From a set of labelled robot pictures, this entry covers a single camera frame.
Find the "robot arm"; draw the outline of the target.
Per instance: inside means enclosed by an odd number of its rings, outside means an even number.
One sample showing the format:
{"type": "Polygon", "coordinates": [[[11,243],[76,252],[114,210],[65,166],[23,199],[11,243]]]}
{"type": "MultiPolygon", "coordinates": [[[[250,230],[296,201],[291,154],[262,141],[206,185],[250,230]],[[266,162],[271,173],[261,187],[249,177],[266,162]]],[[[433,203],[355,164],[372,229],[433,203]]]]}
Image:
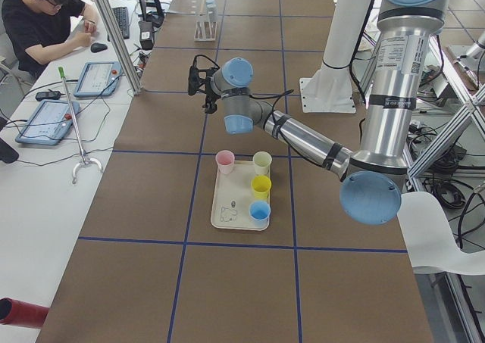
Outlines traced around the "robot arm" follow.
{"type": "MultiPolygon", "coordinates": [[[[262,128],[310,163],[335,173],[342,182],[343,210],[365,224],[386,223],[401,205],[407,176],[403,148],[416,106],[430,38],[444,24],[449,0],[382,0],[380,38],[365,127],[357,151],[279,112],[267,98],[252,95],[252,65],[233,58],[223,65],[192,65],[188,93],[205,95],[205,112],[224,109],[230,134],[262,128]]],[[[338,0],[321,68],[301,88],[309,112],[345,112],[352,105],[349,72],[374,0],[338,0]]]]}

